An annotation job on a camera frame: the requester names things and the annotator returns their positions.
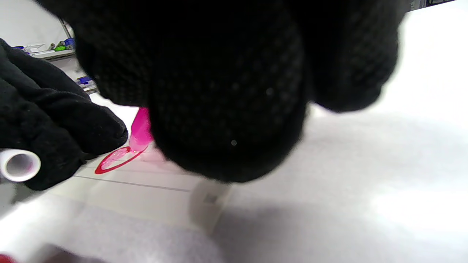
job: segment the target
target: white plastic tube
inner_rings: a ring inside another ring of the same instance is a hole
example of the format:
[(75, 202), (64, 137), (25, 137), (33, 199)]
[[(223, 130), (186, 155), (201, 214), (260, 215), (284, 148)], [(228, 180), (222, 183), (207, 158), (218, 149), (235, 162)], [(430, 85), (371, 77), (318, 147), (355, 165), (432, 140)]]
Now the white plastic tube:
[(30, 151), (0, 149), (0, 175), (12, 182), (24, 182), (36, 176), (41, 159)]

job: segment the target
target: black glove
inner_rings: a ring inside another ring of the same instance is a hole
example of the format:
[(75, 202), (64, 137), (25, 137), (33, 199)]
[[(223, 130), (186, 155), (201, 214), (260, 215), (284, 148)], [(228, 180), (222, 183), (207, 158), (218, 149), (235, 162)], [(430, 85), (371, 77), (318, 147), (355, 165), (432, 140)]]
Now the black glove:
[(44, 190), (71, 177), (86, 158), (127, 141), (125, 124), (60, 69), (0, 39), (0, 148), (36, 153), (41, 169), (25, 182)]
[(169, 159), (225, 182), (282, 162), (308, 102), (373, 103), (407, 10), (406, 0), (37, 1), (73, 27), (104, 97), (149, 107)]

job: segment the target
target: red oval label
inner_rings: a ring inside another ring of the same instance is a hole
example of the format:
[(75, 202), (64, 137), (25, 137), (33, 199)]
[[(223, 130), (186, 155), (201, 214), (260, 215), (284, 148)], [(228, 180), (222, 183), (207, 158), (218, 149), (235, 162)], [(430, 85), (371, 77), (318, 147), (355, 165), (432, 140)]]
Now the red oval label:
[(132, 160), (134, 160), (135, 158), (137, 158), (140, 154), (142, 154), (142, 153), (146, 150), (146, 148), (145, 148), (143, 151), (137, 153), (135, 156), (131, 157), (130, 159), (124, 161), (124, 162), (121, 163), (121, 164), (118, 164), (118, 165), (116, 165), (116, 166), (112, 166), (112, 167), (107, 168), (107, 169), (103, 169), (103, 168), (102, 168), (102, 164), (103, 164), (105, 161), (107, 161), (107, 159), (109, 159), (109, 157), (112, 156), (113, 153), (115, 153), (116, 151), (119, 151), (119, 150), (121, 150), (121, 149), (125, 149), (125, 150), (126, 150), (126, 153), (125, 153), (125, 154), (127, 154), (127, 153), (129, 153), (129, 152), (131, 151), (130, 147), (129, 147), (129, 146), (126, 146), (126, 147), (122, 147), (122, 148), (119, 148), (119, 149), (117, 149), (117, 150), (111, 152), (109, 155), (106, 156), (106, 158), (104, 158), (104, 159), (101, 161), (101, 163), (97, 166), (96, 171), (94, 171), (94, 173), (97, 174), (97, 175), (102, 175), (102, 174), (108, 173), (108, 172), (110, 172), (110, 171), (113, 171), (113, 170), (115, 170), (115, 169), (117, 169), (117, 168), (119, 168), (119, 167), (122, 167), (122, 166), (124, 166), (125, 164), (131, 162)]

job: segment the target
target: white countertop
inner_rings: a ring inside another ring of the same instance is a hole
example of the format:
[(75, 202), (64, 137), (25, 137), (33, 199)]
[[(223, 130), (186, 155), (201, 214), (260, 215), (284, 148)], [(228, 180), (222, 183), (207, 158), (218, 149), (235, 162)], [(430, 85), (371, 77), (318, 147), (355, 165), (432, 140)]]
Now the white countertop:
[[(76, 262), (466, 263), (467, 25), (468, 0), (409, 13), (379, 103), (318, 109), (279, 169), (233, 188), (212, 236), (53, 194), (11, 206), (28, 192), (2, 185), (0, 251), (21, 263), (43, 263), (44, 244)], [(127, 111), (116, 107), (131, 122)]]

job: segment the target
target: pink pipette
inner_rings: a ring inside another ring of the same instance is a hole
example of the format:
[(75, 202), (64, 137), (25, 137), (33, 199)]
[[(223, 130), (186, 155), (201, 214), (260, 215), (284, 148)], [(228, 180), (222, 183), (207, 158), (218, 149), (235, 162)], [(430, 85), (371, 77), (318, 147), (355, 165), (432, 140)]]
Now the pink pipette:
[(140, 108), (132, 123), (129, 146), (133, 152), (141, 152), (153, 141), (150, 132), (149, 112), (147, 108)]

